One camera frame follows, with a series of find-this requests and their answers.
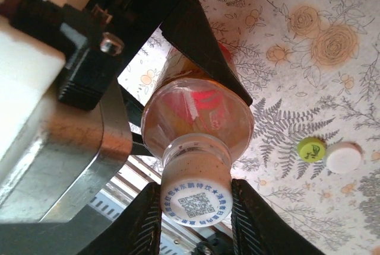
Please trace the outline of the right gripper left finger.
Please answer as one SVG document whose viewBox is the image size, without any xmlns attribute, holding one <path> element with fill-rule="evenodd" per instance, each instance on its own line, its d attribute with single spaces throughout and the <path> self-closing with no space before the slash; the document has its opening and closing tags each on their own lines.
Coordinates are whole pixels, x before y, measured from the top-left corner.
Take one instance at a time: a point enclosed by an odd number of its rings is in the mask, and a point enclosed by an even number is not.
<svg viewBox="0 0 380 255">
<path fill-rule="evenodd" d="M 151 182 L 77 255 L 159 255 L 161 227 L 160 185 Z"/>
</svg>

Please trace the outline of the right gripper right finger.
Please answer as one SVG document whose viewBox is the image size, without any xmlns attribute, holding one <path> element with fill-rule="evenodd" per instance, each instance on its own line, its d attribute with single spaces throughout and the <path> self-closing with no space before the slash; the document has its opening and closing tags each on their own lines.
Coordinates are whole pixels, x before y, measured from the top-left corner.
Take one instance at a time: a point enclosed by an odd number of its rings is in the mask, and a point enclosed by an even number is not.
<svg viewBox="0 0 380 255">
<path fill-rule="evenodd" d="M 235 255 L 325 255 L 288 225 L 242 179 L 232 180 Z"/>
</svg>

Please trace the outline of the pink drink bottle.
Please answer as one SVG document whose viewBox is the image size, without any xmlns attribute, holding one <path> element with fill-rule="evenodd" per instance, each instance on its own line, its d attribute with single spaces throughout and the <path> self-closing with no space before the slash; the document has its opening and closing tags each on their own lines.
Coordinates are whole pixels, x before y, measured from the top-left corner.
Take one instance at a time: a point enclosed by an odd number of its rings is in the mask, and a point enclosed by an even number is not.
<svg viewBox="0 0 380 255">
<path fill-rule="evenodd" d="M 166 148 L 190 133 L 219 139 L 236 161 L 251 143 L 254 117 L 237 94 L 172 47 L 142 114 L 142 139 L 165 166 Z"/>
</svg>

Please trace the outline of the white cap blue print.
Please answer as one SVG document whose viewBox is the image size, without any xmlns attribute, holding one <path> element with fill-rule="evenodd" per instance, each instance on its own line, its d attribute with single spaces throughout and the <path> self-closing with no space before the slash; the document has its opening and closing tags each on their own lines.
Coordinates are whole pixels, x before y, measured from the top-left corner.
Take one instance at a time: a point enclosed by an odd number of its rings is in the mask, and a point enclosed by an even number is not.
<svg viewBox="0 0 380 255">
<path fill-rule="evenodd" d="M 165 166 L 161 180 L 163 213 L 187 227 L 208 227 L 232 211 L 232 178 L 216 158 L 182 155 Z"/>
</svg>

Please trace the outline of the green bottle cap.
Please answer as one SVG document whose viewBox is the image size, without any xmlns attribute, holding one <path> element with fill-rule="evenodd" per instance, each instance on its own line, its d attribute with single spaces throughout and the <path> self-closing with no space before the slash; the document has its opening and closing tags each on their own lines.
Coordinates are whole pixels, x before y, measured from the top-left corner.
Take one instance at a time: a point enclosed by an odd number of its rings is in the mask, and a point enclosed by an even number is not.
<svg viewBox="0 0 380 255">
<path fill-rule="evenodd" d="M 297 153 L 304 162 L 316 162 L 325 156 L 326 146 L 315 137 L 302 139 L 297 145 Z"/>
</svg>

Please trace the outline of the plain white bottle cap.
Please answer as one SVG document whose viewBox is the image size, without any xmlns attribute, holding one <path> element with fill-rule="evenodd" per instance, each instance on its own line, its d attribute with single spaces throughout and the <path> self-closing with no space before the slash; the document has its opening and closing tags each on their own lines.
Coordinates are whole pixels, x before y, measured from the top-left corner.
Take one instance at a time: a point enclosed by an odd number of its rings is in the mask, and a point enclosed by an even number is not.
<svg viewBox="0 0 380 255">
<path fill-rule="evenodd" d="M 350 142 L 339 142 L 327 148 L 324 163 L 331 172 L 346 174 L 361 165 L 362 153 Z"/>
</svg>

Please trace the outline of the floral table cloth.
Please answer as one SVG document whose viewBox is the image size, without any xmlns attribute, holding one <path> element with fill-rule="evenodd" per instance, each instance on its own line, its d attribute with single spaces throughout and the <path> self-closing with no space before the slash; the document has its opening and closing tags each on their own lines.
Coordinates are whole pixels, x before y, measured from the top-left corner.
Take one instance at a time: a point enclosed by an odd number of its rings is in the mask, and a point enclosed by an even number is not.
<svg viewBox="0 0 380 255">
<path fill-rule="evenodd" d="M 380 0 L 200 0 L 254 103 L 255 136 L 232 167 L 327 255 L 380 255 Z M 331 172 L 298 143 L 350 142 Z"/>
</svg>

